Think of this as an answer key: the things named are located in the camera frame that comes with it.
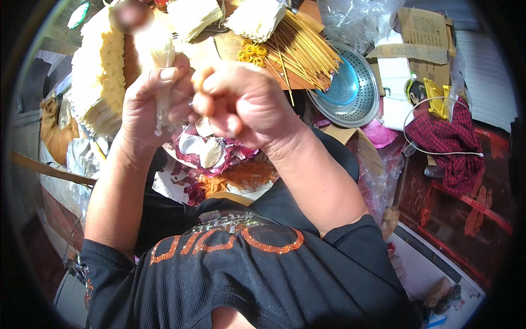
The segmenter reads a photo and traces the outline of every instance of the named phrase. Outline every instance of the white cable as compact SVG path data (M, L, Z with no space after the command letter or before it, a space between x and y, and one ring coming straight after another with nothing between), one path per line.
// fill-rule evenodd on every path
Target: white cable
M422 101L419 101L415 106L413 106L413 109L411 111L409 111L409 113L407 114L406 116L406 119L403 121L403 128L402 128L402 131L403 131L403 136L406 138L406 141L411 144L411 146L413 146L415 149L419 150L420 152L423 152L423 153L426 153L426 154L432 154L432 155L449 155L449 154L473 154L473 155L478 155L478 156L481 156L481 157L484 157L484 154L481 152L481 153L475 153L475 152L450 152L450 153L434 153L434 152L427 152L427 151L424 151L422 149L419 149L418 147L416 147L416 145L413 143L413 142L410 142L409 139L407 139L407 135L406 135L406 122L407 122L407 119L409 118L409 116L414 112L414 110L418 107L418 105L422 104L423 102L427 102L427 101L430 101L431 99L437 99L437 98L444 98L444 99L450 99L452 101L455 101L459 104L461 104L462 106L464 106L468 111L469 111L469 108L462 102L459 102L458 100L456 99L453 99L453 98L449 98L449 97L445 97L445 96L436 96L436 97L431 97L431 98L426 98Z

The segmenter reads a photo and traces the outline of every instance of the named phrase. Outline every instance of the hand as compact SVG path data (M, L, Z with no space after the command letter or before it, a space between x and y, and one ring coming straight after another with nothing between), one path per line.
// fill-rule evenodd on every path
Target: hand
M256 65L222 61L192 80L194 110L208 117L216 136L235 137L266 152L302 125L276 80Z
M124 96L123 124L119 131L127 147L151 153L170 139L172 134L166 128L161 137L154 134L157 124L155 95L166 88L171 90L170 122L182 119L194 121L198 117L188 105L194 93L190 81L193 73L188 58L180 54L174 61L174 67L144 72L133 82Z

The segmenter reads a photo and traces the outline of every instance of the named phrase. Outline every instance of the wooden cutting board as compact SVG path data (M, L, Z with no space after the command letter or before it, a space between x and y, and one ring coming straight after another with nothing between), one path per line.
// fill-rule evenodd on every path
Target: wooden cutting board
M234 12L234 10L236 9L236 6L231 5L230 1L226 0L225 8L226 8L226 17L228 17ZM321 22L320 10L318 8L318 4L315 1L304 0L298 9L301 12L308 14L309 16L314 18L316 21ZM154 14L155 14L156 24L162 24L169 31L175 32L174 26L172 22L170 21L168 14L164 14L156 8L154 8ZM207 29L217 30L218 27L216 25L216 26L208 27ZM209 46L209 43L207 43L206 40L210 36L212 36L215 40L217 52L221 59L227 60L227 61L237 61L237 53L238 51L241 50L241 42L235 39L242 40L242 37L234 34L231 30L228 30L227 32L203 31L199 34L199 36L197 36L194 40L192 40L190 45L186 45L186 46L204 49L205 47ZM126 77L126 87L128 87L131 83L133 83L133 81L135 81L135 79L140 74L139 64L138 64L138 55L137 55L137 48L140 47L140 45L136 44L134 39L135 38L132 35L125 36L124 76ZM202 53L202 52L201 51L195 51L195 52L189 51L188 52L189 55L191 55L192 53L197 54L197 53ZM190 58L190 64L194 68L201 68L201 67L206 66L207 63L215 59L216 59L216 56L210 56L210 58L208 58L207 56L195 55ZM276 78L281 88L283 90L286 90L287 85L282 81L281 78L279 78L276 75L274 70L268 67L268 65L266 65L266 69L269 71L269 73L272 76ZM298 77L294 72L287 71L287 75L289 77L291 89L314 89L314 86L312 86L312 84L307 83L306 81Z

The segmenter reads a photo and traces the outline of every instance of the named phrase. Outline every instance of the black shirt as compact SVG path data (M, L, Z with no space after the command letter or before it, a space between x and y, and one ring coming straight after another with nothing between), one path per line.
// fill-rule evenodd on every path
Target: black shirt
M214 212L137 265L84 240L93 328L211 328L219 306L257 328L418 326L369 215L323 239L254 213Z

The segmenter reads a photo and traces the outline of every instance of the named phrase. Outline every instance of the left hand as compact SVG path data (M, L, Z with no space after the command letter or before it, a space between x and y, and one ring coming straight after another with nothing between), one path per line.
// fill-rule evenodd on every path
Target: left hand
M119 135L126 141L127 147L134 148L134 153L152 153L171 138L172 134L166 128L163 128L161 137L154 134L158 91L166 88L172 91L168 113L170 122L186 119L193 122L198 118L188 105L194 94L190 81L193 73L188 57L180 54L174 61L174 67L144 72L128 88L124 96L123 124Z

